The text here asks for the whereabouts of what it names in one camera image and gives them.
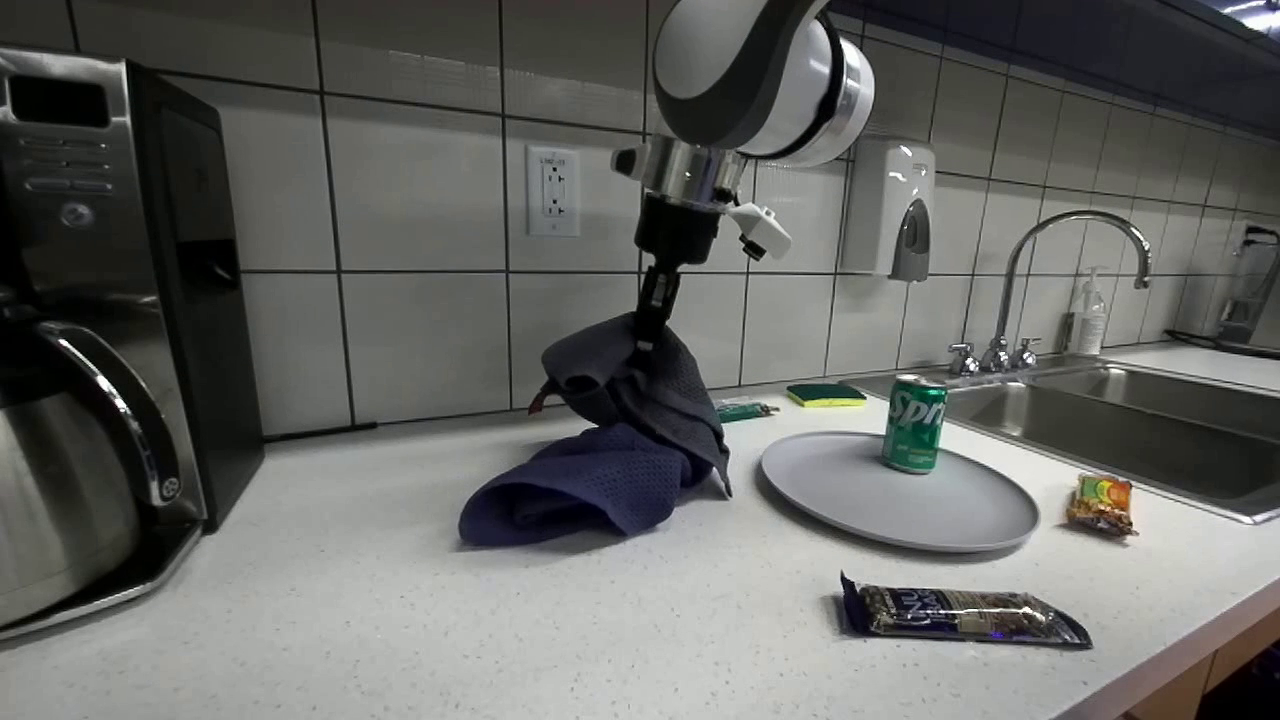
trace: towel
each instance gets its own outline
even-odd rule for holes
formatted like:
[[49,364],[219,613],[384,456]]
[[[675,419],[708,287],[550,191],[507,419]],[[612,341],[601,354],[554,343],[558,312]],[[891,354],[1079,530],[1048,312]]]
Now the towel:
[[565,398],[596,427],[487,481],[464,506],[464,545],[538,545],[581,530],[636,538],[708,475],[726,495],[719,416],[675,333],[636,354],[633,318],[617,318],[550,343],[545,367],[533,414]]
[[588,427],[487,481],[460,516],[464,545],[510,549],[603,530],[636,538],[673,516],[705,467],[633,425]]
[[731,495],[719,414],[705,378],[673,327],[661,327],[652,354],[636,354],[633,312],[565,337],[545,354],[547,398],[565,398],[593,425],[636,425],[661,443],[689,452]]

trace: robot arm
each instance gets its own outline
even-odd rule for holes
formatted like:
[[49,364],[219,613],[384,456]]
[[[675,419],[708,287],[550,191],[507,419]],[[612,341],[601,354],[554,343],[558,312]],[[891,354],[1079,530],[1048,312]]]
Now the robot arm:
[[823,3],[680,0],[652,57],[667,128],[746,159],[836,159],[872,116],[874,77]]
[[746,159],[823,164],[866,126],[874,77],[864,52],[818,16],[827,0],[680,0],[656,40],[656,100],[673,137],[619,154],[644,190],[636,246],[652,251],[636,307],[636,348],[667,323],[680,266],[705,266],[719,218],[742,251],[778,255],[786,233],[740,206]]

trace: round tray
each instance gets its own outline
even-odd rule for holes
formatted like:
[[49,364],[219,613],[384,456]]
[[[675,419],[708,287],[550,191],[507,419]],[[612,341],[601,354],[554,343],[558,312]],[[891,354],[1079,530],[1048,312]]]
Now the round tray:
[[1037,502],[1007,475],[941,452],[927,475],[891,474],[880,459],[883,436],[817,434],[775,439],[762,481],[801,511],[895,549],[917,554],[1012,554],[1037,526]]

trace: green soda can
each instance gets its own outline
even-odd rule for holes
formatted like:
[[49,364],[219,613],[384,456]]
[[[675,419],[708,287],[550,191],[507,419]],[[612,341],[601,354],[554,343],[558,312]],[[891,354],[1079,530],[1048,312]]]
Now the green soda can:
[[944,436],[948,389],[924,378],[895,378],[887,392],[883,465],[927,475]]

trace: sink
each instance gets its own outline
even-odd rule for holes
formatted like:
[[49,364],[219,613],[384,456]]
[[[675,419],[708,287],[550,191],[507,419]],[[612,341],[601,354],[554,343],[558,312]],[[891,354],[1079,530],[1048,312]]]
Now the sink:
[[1107,404],[1126,404],[1158,416],[1188,416],[1213,427],[1228,427],[1240,436],[1259,436],[1280,443],[1280,402],[1250,398],[1214,384],[1190,384],[1177,378],[1154,378],[1119,364],[1071,367],[1071,371],[1038,371],[1038,389],[1064,389],[1075,398],[1096,398]]
[[1280,516],[1280,402],[1126,371],[1048,367],[950,384],[948,419],[1180,495],[1240,526]]

